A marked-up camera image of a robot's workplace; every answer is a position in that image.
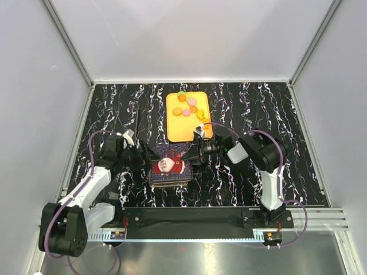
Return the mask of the gold tin lid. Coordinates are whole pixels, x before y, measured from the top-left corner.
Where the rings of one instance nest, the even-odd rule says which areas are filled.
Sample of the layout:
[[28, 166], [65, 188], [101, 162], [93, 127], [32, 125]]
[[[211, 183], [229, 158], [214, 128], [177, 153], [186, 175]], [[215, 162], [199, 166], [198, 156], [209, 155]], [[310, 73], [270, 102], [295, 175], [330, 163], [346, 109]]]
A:
[[149, 181], [191, 181], [193, 178], [192, 165], [188, 160], [181, 159], [189, 147], [189, 143], [161, 144], [154, 147], [153, 151], [161, 157], [161, 160], [153, 163]]

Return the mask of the decorated cookie tin box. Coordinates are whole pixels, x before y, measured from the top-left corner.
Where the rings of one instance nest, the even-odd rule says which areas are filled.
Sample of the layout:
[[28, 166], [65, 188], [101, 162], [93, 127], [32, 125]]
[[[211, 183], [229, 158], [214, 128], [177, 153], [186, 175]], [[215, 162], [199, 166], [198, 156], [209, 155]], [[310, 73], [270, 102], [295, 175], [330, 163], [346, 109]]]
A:
[[181, 187], [181, 186], [187, 186], [189, 183], [188, 180], [184, 181], [172, 181], [172, 182], [150, 182], [149, 185], [152, 188], [165, 188], [165, 187]]

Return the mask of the metal tongs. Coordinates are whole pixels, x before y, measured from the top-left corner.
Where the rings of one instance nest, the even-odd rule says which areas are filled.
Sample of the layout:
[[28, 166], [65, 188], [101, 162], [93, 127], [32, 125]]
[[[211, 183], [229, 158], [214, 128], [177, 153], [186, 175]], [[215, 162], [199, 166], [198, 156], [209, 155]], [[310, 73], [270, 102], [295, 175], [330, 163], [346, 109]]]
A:
[[[124, 126], [124, 124], [122, 123], [121, 121], [121, 118], [120, 118], [120, 115], [121, 113], [123, 113], [124, 110], [123, 110], [123, 103], [118, 101], [117, 102], [117, 109], [116, 109], [116, 117], [115, 117], [115, 126], [117, 126], [117, 129], [114, 130], [114, 132], [118, 133], [120, 130], [123, 130], [125, 131], [126, 128]], [[135, 123], [135, 129], [134, 129], [134, 135], [133, 135], [133, 138], [134, 138], [134, 142], [137, 143], [138, 141], [138, 129], [139, 129], [139, 119], [140, 119], [140, 106], [139, 106], [139, 102], [138, 101], [133, 101], [132, 102], [132, 111], [129, 113], [131, 115], [135, 115], [135, 118], [134, 118], [134, 123]]]

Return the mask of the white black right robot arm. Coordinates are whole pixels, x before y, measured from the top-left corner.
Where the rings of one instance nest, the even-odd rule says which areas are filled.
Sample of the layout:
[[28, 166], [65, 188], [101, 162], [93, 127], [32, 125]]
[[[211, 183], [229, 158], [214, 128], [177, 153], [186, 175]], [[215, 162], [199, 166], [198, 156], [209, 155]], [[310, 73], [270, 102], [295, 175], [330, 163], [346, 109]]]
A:
[[260, 170], [262, 184], [260, 209], [253, 215], [253, 220], [273, 227], [280, 223], [286, 212], [282, 181], [287, 154], [287, 146], [259, 129], [251, 130], [236, 140], [231, 135], [216, 135], [209, 139], [196, 129], [193, 142], [182, 160], [200, 166], [207, 163], [209, 157], [217, 156], [229, 166], [250, 159]]

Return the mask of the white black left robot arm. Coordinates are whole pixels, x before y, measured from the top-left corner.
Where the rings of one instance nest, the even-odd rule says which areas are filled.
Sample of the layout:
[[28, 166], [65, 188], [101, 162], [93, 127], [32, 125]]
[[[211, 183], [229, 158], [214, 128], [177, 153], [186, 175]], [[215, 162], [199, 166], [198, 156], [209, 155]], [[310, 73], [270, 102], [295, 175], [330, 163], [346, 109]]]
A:
[[131, 134], [107, 132], [98, 153], [91, 156], [88, 174], [57, 203], [47, 203], [42, 209], [38, 248], [58, 260], [63, 256], [79, 257], [88, 237], [100, 227], [119, 226], [124, 213], [116, 203], [92, 202], [124, 169], [140, 171], [150, 169], [160, 157], [144, 142], [135, 143]]

